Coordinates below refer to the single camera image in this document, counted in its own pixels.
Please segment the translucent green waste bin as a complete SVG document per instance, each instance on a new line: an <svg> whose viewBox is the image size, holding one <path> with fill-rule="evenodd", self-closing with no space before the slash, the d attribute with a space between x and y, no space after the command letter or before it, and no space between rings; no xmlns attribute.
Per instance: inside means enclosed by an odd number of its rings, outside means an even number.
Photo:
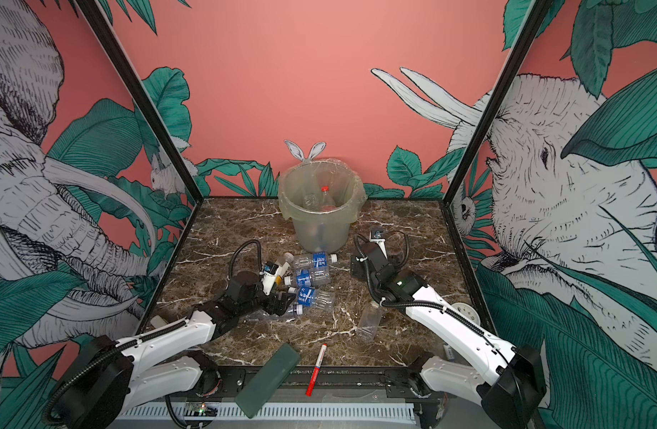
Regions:
<svg viewBox="0 0 657 429"><path fill-rule="evenodd" d="M366 200L361 178L337 159L299 164L278 180L281 214L292 221L299 244L309 252L342 248Z"/></svg>

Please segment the red marker pen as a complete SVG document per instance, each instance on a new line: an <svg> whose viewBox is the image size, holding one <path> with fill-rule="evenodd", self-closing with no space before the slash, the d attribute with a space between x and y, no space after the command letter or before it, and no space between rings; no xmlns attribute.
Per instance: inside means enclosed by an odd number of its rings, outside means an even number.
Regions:
<svg viewBox="0 0 657 429"><path fill-rule="evenodd" d="M328 344L327 344L327 343L323 343L323 344L321 345L321 348L320 348L320 351L319 351L318 357L317 357L317 359L316 359L316 361L315 361L315 365L314 365L313 370L312 370L312 375L311 375L311 378L310 378L310 382L309 382L308 387L307 387L307 389L306 389L306 391L305 391L305 395L306 395L307 397L311 397L311 396L312 396L313 390L314 390L314 388L315 388L315 386L316 386L316 383L317 383L317 379L318 379L319 373L320 373L320 371L321 371L321 364L323 363L323 359L324 359L324 357L325 357L325 354L326 354L327 349L328 349Z"/></svg>

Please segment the blue label bottle white cap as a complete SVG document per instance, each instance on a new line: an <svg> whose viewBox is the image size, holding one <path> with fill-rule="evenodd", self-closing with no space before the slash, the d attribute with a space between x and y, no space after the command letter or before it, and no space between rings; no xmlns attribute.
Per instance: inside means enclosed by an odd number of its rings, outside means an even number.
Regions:
<svg viewBox="0 0 657 429"><path fill-rule="evenodd" d="M331 291L321 291L307 286L290 287L288 292L296 295L299 305L323 311L332 310L336 300L335 293Z"/></svg>

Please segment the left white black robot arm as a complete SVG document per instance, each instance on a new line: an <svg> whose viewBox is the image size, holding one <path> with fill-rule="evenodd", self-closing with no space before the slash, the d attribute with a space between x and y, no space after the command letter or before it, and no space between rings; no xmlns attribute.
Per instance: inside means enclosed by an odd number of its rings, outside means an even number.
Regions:
<svg viewBox="0 0 657 429"><path fill-rule="evenodd" d="M98 337L54 387L42 420L66 428L106 428L121 413L173 393L212 396L221 387L221 373L198 346L257 311L282 316L295 298L294 292L266 291L258 273L244 271L188 317L116 341Z"/></svg>

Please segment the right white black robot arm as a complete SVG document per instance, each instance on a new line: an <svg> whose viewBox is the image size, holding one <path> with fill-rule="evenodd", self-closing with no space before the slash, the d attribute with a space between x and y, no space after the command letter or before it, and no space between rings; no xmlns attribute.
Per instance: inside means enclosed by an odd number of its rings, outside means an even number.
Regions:
<svg viewBox="0 0 657 429"><path fill-rule="evenodd" d="M547 393L539 352L475 325L417 273L394 265L379 244L358 236L355 250L377 304L425 326L467 361L459 366L426 360L420 377L427 388L479 405L501 428L527 427Z"/></svg>

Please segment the blue label bottle near bin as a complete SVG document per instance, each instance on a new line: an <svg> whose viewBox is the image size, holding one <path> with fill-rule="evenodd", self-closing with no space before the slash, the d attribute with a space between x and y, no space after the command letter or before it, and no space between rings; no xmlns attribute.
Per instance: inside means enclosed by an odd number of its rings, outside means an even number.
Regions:
<svg viewBox="0 0 657 429"><path fill-rule="evenodd" d="M296 269L322 269L337 263L337 254L325 251L303 254L295 257L294 268Z"/></svg>

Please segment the Pocari Sweat blue label bottle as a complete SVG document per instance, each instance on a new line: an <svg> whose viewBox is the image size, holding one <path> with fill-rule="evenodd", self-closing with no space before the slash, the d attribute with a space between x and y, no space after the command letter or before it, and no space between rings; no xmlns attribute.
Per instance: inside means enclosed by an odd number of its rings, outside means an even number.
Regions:
<svg viewBox="0 0 657 429"><path fill-rule="evenodd" d="M330 270L327 267L298 269L284 278L285 286L319 288L330 284Z"/></svg>

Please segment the clear bottle green cap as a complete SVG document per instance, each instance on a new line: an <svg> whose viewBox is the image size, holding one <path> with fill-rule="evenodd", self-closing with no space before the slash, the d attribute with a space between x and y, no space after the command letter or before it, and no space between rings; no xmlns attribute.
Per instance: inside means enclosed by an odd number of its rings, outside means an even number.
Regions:
<svg viewBox="0 0 657 429"><path fill-rule="evenodd" d="M356 337L364 344L374 342L384 313L383 307L377 302L371 302L364 307L360 321L356 327Z"/></svg>

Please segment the white round alarm clock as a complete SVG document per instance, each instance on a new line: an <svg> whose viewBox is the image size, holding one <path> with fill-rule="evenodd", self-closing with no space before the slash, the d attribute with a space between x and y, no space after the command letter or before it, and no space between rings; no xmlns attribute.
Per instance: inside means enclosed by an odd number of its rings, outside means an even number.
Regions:
<svg viewBox="0 0 657 429"><path fill-rule="evenodd" d="M460 314L462 314L464 317L466 317L468 320L470 320L474 325L480 326L480 315L479 313L472 307L471 305L468 305L464 302L457 302L452 305L452 307Z"/></svg>

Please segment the bottle red white label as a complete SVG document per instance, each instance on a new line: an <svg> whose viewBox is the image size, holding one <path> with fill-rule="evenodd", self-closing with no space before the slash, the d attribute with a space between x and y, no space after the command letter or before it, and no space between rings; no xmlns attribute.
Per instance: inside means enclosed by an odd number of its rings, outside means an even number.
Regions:
<svg viewBox="0 0 657 429"><path fill-rule="evenodd" d="M320 198L315 193L303 195L303 208L307 211L319 212L321 210Z"/></svg>

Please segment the dark green flat board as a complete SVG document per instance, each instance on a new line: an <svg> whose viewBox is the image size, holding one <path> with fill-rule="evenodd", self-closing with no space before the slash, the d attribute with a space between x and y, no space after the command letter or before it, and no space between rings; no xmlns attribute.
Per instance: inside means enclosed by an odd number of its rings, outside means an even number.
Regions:
<svg viewBox="0 0 657 429"><path fill-rule="evenodd" d="M244 389L235 398L247 418L254 418L262 407L276 393L278 388L296 368L300 355L288 343L284 343L244 385Z"/></svg>

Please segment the clear bottle red label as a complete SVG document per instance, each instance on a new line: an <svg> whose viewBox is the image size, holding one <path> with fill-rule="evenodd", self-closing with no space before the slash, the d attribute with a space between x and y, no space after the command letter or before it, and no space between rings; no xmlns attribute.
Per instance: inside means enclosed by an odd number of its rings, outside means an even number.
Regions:
<svg viewBox="0 0 657 429"><path fill-rule="evenodd" d="M337 209L335 198L332 197L329 186L321 188L321 212L330 212Z"/></svg>

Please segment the beige plastic block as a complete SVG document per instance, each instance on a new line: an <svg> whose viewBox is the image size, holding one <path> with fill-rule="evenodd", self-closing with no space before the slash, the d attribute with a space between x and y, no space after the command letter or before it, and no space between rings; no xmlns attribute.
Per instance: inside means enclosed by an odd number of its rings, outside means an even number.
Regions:
<svg viewBox="0 0 657 429"><path fill-rule="evenodd" d="M150 325L151 328L153 329L161 329L162 327L165 327L168 324L168 322L163 319L161 316L154 316L150 320Z"/></svg>

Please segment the clear bottle yellow white label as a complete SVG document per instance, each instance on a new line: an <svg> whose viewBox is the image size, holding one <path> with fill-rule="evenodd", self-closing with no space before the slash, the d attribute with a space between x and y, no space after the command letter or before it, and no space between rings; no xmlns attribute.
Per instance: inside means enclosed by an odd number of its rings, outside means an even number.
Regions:
<svg viewBox="0 0 657 429"><path fill-rule="evenodd" d="M289 252L285 252L277 259L275 264L278 266L278 269L275 273L276 276L275 284L277 285L282 284L283 278L286 276L288 270L292 267L294 263L294 259L295 259L294 255Z"/></svg>

